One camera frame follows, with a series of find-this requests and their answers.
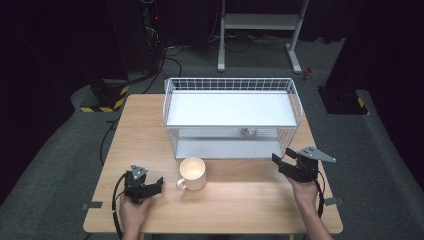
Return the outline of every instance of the white shelf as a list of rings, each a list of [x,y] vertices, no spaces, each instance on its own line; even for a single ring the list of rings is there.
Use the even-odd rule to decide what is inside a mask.
[[[226,29],[295,30],[298,15],[231,14],[225,15]]]
[[[290,30],[293,31],[293,37],[291,43],[287,44],[287,53],[293,66],[293,71],[296,74],[301,74],[302,69],[294,48],[308,3],[309,0],[303,0],[299,14],[234,14],[225,12],[225,0],[222,0],[218,71],[225,71],[225,29]]]

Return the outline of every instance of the wooden table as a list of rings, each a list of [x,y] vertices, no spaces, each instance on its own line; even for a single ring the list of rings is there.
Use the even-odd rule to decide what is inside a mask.
[[[154,196],[144,233],[304,233],[292,187],[270,159],[205,160],[208,182],[198,191],[175,187],[181,160],[175,160],[162,117],[164,95],[130,95],[84,222],[87,232],[115,232],[111,199],[119,177],[131,164],[147,168],[146,184],[164,177],[161,194]],[[315,146],[306,117],[290,148]],[[286,157],[286,162],[294,160]],[[321,172],[326,175],[319,163]],[[118,192],[123,190],[123,182]],[[326,182],[325,198],[332,197]],[[322,216],[330,233],[343,225],[335,205]]]

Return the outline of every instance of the metal rack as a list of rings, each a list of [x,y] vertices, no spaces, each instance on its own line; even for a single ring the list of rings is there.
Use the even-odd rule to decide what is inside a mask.
[[[299,14],[231,14],[225,12],[225,1],[222,0],[220,43],[218,53],[218,71],[225,71],[225,29],[263,29],[263,30],[292,30],[291,43],[286,44],[293,71],[302,73],[294,48],[303,24],[309,0],[303,0]]]

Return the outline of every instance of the wire basket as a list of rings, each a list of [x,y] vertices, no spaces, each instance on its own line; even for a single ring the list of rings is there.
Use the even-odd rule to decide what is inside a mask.
[[[303,116],[290,78],[170,78],[165,89],[176,159],[282,156]]]

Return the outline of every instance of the dark background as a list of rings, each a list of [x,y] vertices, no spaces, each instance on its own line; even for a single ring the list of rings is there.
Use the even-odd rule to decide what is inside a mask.
[[[81,4],[84,2],[99,7],[90,8],[92,5],[88,3]],[[219,1],[157,2],[164,41],[207,45]],[[113,30],[119,16],[107,12],[107,6],[119,3],[125,1],[1,1],[1,202],[44,142],[75,111],[70,101],[72,93],[99,79],[128,77],[131,64],[123,53],[125,50],[120,48],[122,35],[119,29]],[[227,4],[227,12],[292,13],[297,11],[299,1],[263,0],[256,4],[253,0],[243,0]],[[418,6],[414,0],[311,0],[300,39],[324,38],[331,43],[346,38],[327,87],[370,92],[399,154],[423,186],[419,143],[424,132],[420,114],[424,20]],[[101,16],[104,22],[94,25],[87,19],[79,22],[82,18],[74,14],[75,9],[93,11],[87,11],[85,17]],[[143,19],[133,21],[140,25]],[[95,41],[98,44],[84,42],[87,34],[96,38],[105,32],[108,35]],[[142,33],[131,36],[138,36],[143,43]],[[93,66],[102,58],[89,54],[94,46],[100,48],[97,53],[112,54],[109,59],[115,61],[112,66],[117,75],[102,72],[103,66]],[[143,56],[146,56],[142,57],[144,65],[149,65],[151,55]]]

